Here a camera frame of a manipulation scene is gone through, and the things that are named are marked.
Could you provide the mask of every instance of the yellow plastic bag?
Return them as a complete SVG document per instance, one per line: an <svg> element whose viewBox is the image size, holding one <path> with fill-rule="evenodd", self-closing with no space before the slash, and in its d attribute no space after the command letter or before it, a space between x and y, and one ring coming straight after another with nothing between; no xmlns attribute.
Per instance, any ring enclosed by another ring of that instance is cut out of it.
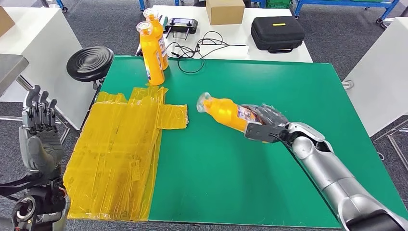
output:
<svg viewBox="0 0 408 231"><path fill-rule="evenodd" d="M64 174L69 218L147 221L161 129L186 128L187 106L164 104L167 89L101 92Z"/></svg>

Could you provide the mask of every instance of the green crate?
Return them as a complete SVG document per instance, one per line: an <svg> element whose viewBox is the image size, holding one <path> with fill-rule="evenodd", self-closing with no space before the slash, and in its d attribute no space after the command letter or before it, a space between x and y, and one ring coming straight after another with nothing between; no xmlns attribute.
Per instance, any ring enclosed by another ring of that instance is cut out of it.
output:
<svg viewBox="0 0 408 231"><path fill-rule="evenodd" d="M267 3L267 8L289 9L291 3Z"/></svg>
<svg viewBox="0 0 408 231"><path fill-rule="evenodd" d="M289 4L291 3L291 0L267 0L268 3L283 3L283 4Z"/></svg>

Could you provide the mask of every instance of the floor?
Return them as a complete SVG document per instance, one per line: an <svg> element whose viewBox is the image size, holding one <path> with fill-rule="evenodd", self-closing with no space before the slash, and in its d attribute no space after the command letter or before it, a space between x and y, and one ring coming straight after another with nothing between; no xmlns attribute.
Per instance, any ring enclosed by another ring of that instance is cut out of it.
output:
<svg viewBox="0 0 408 231"><path fill-rule="evenodd" d="M139 11L137 0L63 0L69 12L67 21L83 47L107 46L117 54L134 54L139 42L136 24L144 18ZM149 0L146 7L174 5L172 0ZM192 5L193 0L185 0L185 5ZM2 6L35 6L41 4L35 0L0 0ZM408 0L401 0L390 16L398 16L408 5ZM300 13L299 23L306 31L305 43L314 62L332 63L339 78L344 79L357 64L365 52L381 35L383 30L375 24L375 19L383 9L361 7L305 5ZM0 115L19 116L20 103L0 103ZM404 116L379 132L407 119ZM19 122L0 121L0 182L15 180L24 175L17 129ZM408 154L408 133L394 135L403 152ZM66 166L77 137L72 133L64 144L67 156L63 160ZM408 206L408 171L393 150L387 138L376 142L377 151L383 154L383 163L390 174L401 198ZM9 216L13 203L0 198L0 216ZM206 224L176 224L165 222L131 223L112 221L69 220L67 230L157 230L157 231L322 231L325 229L252 227Z"/></svg>

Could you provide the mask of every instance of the green tabletop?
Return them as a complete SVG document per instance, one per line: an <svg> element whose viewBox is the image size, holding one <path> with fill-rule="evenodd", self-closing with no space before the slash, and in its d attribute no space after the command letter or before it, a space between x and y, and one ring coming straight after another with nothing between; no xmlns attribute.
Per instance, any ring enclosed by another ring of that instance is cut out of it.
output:
<svg viewBox="0 0 408 231"><path fill-rule="evenodd" d="M192 71L200 63L180 64ZM339 227L282 144L248 140L197 112L205 91L238 104L270 104L290 121L311 125L374 197L408 218L331 64L206 60L188 75L170 60L165 77L166 103L187 104L189 123L163 131L149 220ZM146 83L142 58L116 56L102 91L129 98Z"/></svg>

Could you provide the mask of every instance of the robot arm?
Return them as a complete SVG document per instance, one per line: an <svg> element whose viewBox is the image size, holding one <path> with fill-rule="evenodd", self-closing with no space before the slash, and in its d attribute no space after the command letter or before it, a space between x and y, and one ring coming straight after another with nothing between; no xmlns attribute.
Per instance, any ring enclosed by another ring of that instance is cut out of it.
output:
<svg viewBox="0 0 408 231"><path fill-rule="evenodd" d="M61 177L64 155L55 126L56 100L39 96L36 85L25 97L23 125L19 128L21 157L27 173L22 179L0 184L0 195L15 200L12 218L0 218L0 224L15 231L62 231L70 199ZM14 193L25 191L17 199Z"/></svg>
<svg viewBox="0 0 408 231"><path fill-rule="evenodd" d="M285 123L286 118L270 106L251 110L263 124L248 123L245 136L270 143L281 141L292 150L345 231L408 231L408 221L364 189L321 133L304 123Z"/></svg>

